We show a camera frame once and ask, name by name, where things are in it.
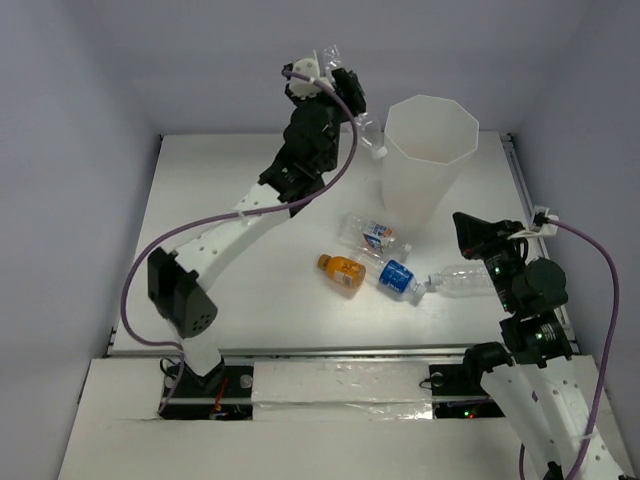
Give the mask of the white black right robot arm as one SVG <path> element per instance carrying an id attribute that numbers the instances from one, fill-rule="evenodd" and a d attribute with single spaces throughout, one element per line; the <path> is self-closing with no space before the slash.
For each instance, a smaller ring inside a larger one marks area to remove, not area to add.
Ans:
<path id="1" fill-rule="evenodd" d="M 530 226 L 462 212 L 452 219 L 461 255 L 483 262 L 508 315 L 500 323 L 501 341 L 466 350 L 462 384 L 496 403 L 520 440 L 519 465 L 532 465 L 538 478 L 626 478 L 596 426 L 608 360 L 601 360 L 593 398 L 586 400 L 556 316 L 568 301 L 565 272 L 550 259 L 529 260 L 526 243 L 565 230 L 598 251 L 603 246 L 546 209 Z"/>

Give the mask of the crushed clear plastic bottle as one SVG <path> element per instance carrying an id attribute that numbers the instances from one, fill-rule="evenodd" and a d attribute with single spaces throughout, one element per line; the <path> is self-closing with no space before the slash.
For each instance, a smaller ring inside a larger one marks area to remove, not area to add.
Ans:
<path id="1" fill-rule="evenodd" d="M 344 67 L 340 52 L 335 44 L 329 45 L 323 50 L 322 64 L 326 77 L 334 83 L 332 72 Z M 372 112 L 364 112 L 355 118 L 355 123 L 360 145 L 372 159 L 383 159 L 388 150 L 384 145 L 384 134 L 379 118 Z"/>

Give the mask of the clear bottle orange-blue label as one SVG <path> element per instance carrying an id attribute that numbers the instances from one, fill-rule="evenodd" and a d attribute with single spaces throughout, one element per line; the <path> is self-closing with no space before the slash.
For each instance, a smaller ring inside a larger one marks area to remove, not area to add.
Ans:
<path id="1" fill-rule="evenodd" d="M 343 215 L 338 228 L 339 240 L 377 257 L 407 257 L 412 245 L 399 239 L 391 227 L 354 213 Z"/>

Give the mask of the clear plastic bottle white cap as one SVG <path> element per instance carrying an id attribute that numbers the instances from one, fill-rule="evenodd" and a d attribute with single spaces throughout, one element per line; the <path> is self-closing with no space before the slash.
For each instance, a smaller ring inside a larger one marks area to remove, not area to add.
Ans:
<path id="1" fill-rule="evenodd" d="M 448 297 L 491 296 L 494 286 L 486 267 L 481 263 L 450 265 L 427 277 L 430 291 Z"/>

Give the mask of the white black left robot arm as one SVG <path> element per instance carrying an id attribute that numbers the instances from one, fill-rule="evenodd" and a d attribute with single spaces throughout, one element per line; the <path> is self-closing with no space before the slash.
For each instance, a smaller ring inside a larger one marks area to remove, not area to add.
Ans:
<path id="1" fill-rule="evenodd" d="M 273 162 L 232 212 L 202 220 L 205 229 L 195 238 L 171 251 L 155 246 L 146 257 L 148 297 L 171 325 L 182 355 L 177 374 L 201 395 L 218 393 L 225 380 L 224 359 L 208 334 L 218 313 L 209 290 L 262 235 L 328 189 L 324 174 L 343 175 L 341 127 L 366 110 L 352 70 L 324 73 L 304 58 L 284 66 L 282 74 L 294 110 Z"/>

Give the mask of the clear bottle blue label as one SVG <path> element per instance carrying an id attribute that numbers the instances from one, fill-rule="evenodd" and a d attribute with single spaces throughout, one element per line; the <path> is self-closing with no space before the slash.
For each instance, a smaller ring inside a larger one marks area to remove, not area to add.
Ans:
<path id="1" fill-rule="evenodd" d="M 427 292 L 425 283 L 404 264 L 393 259 L 374 256 L 364 250 L 354 250 L 350 258 L 365 267 L 365 280 L 394 300 L 417 305 Z"/>

